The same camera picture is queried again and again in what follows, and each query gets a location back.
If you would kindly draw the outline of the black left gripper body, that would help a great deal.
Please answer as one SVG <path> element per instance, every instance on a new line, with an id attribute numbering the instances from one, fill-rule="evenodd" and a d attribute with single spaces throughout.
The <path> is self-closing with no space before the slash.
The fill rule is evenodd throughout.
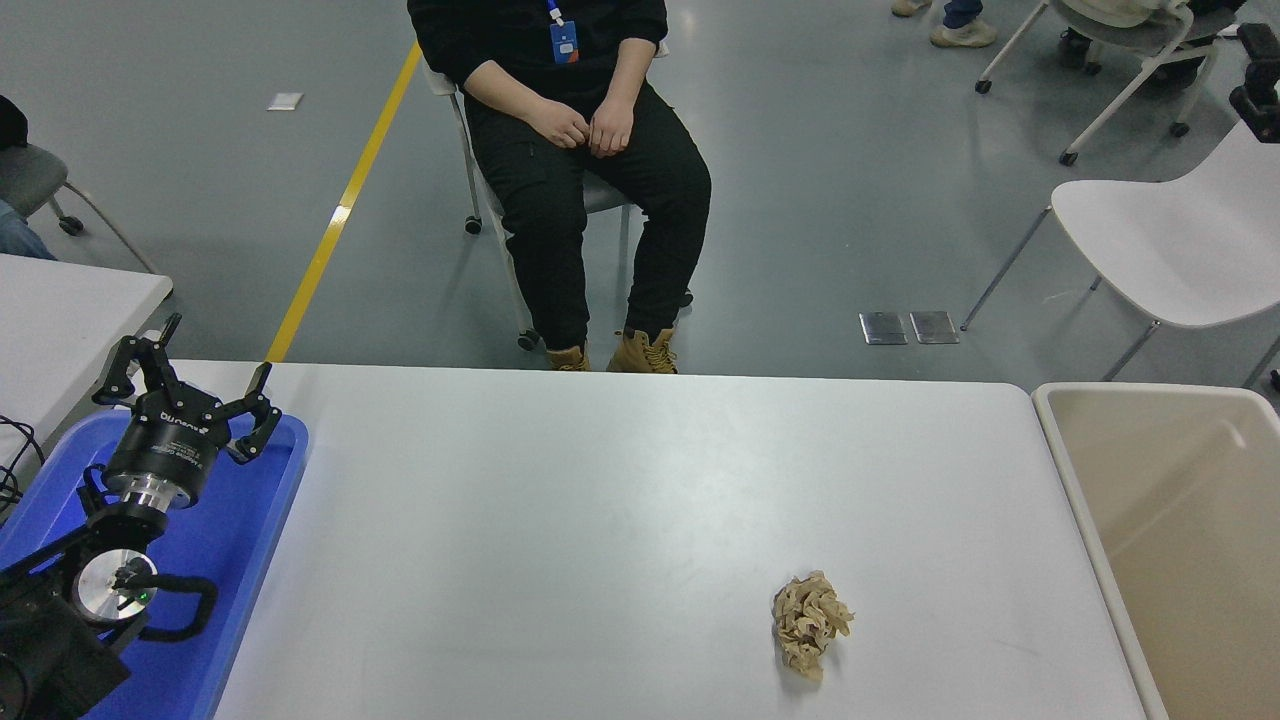
<path id="1" fill-rule="evenodd" d="M 129 480 L 154 477 L 201 493 L 223 446 L 229 421 L 206 418 L 212 410 L 193 401 L 172 407 L 164 398 L 141 400 L 105 470 L 105 486 L 123 493 Z"/>

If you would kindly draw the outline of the person's right hand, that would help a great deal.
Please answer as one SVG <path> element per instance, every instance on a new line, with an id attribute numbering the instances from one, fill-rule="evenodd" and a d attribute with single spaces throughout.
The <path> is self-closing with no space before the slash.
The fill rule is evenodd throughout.
<path id="1" fill-rule="evenodd" d="M 563 102 L 535 97 L 520 111 L 518 118 L 558 149 L 579 149 L 591 140 L 590 124 Z"/>

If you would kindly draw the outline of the person's left hand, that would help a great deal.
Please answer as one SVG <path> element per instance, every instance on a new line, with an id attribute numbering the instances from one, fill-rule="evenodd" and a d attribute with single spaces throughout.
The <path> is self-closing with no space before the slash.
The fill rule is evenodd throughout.
<path id="1" fill-rule="evenodd" d="M 630 145 L 635 124 L 635 97 L 607 96 L 590 120 L 588 146 L 594 158 L 613 158 Z"/>

